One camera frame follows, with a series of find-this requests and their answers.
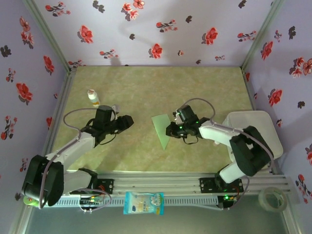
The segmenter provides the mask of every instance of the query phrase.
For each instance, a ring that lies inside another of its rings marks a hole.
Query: white bottle
[[[90,101],[92,102],[93,106],[95,107],[99,106],[98,94],[94,91],[94,89],[90,89],[88,91],[88,97]]]

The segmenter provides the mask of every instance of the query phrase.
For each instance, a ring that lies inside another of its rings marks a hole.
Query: table surface
[[[135,123],[111,143],[84,154],[70,170],[85,167],[98,173],[217,172],[231,162],[225,145],[214,146],[212,140],[202,139],[197,144],[186,145],[181,139],[171,138],[163,150],[151,117],[168,114],[173,121],[172,112],[194,97],[214,105],[214,120],[219,123],[232,111],[252,109],[239,67],[79,67],[64,113],[92,108],[87,96],[89,89],[95,89],[101,104],[118,104],[119,115],[130,115]],[[199,118],[212,115],[205,102],[191,101],[189,105]],[[67,122],[82,128],[94,116],[93,110],[76,112],[68,116]],[[54,150],[76,134],[62,122]]]

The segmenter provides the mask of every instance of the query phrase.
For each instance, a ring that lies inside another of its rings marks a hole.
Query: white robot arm
[[[89,120],[73,140],[46,156],[33,157],[27,169],[22,193],[39,201],[41,182],[44,180],[42,201],[53,206],[63,194],[81,188],[93,189],[100,186],[95,172],[80,168],[69,173],[67,169],[87,151],[101,145],[100,142],[106,135],[116,136],[133,125],[131,116],[117,117],[117,109],[117,106],[99,106],[95,118]]]
[[[215,183],[220,190],[243,176],[254,176],[271,161],[270,155],[264,148],[270,152],[271,150],[253,126],[241,131],[233,131],[232,128],[216,124],[208,118],[198,119],[189,105],[177,109],[173,115],[175,122],[171,122],[166,128],[166,135],[182,138],[185,143],[187,136],[191,135],[197,140],[198,138],[210,139],[216,144],[222,143],[232,148],[235,162],[215,174]]]

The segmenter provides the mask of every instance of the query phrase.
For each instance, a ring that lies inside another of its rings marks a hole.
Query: plastic bag
[[[164,214],[164,193],[148,194],[126,192],[123,214]]]

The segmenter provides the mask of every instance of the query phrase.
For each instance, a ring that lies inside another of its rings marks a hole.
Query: green paper
[[[165,150],[170,137],[166,136],[166,128],[170,125],[170,119],[167,114],[152,117],[154,127],[160,140],[162,149]]]

